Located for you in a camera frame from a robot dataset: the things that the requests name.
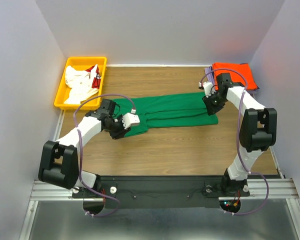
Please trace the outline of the green t shirt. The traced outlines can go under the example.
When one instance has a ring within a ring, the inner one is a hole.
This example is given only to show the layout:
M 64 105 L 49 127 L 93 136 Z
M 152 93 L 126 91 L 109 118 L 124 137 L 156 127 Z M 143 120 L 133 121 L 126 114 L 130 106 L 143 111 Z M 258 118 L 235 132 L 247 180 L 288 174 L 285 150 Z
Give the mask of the green t shirt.
M 134 98 L 140 124 L 126 137 L 146 133 L 153 128 L 195 127 L 218 124 L 215 114 L 208 115 L 203 92 Z

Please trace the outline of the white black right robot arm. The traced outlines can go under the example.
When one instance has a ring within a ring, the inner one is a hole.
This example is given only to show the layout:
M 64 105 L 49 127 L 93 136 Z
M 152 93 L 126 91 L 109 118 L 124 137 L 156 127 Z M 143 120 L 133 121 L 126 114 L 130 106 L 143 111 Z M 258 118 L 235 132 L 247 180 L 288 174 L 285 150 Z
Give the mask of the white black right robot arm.
M 247 178 L 251 168 L 269 147 L 276 143 L 277 111 L 257 102 L 240 82 L 234 82 L 229 72 L 217 76 L 217 84 L 200 81 L 199 89 L 204 90 L 202 98 L 208 115 L 223 109 L 226 102 L 238 109 L 236 130 L 237 155 L 225 170 L 220 190 L 225 195 L 248 192 Z

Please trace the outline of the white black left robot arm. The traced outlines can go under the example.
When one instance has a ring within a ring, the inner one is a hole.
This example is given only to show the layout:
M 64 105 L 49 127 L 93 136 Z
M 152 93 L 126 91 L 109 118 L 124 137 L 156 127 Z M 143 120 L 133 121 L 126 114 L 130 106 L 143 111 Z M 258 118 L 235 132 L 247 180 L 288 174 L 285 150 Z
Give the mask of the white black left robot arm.
M 96 110 L 87 112 L 65 136 L 56 141 L 48 140 L 42 149 L 38 179 L 65 189 L 84 188 L 90 197 L 101 193 L 100 176 L 83 170 L 83 147 L 102 131 L 112 139 L 123 138 L 134 125 L 140 123 L 136 110 L 115 117 L 117 104 L 103 99 Z

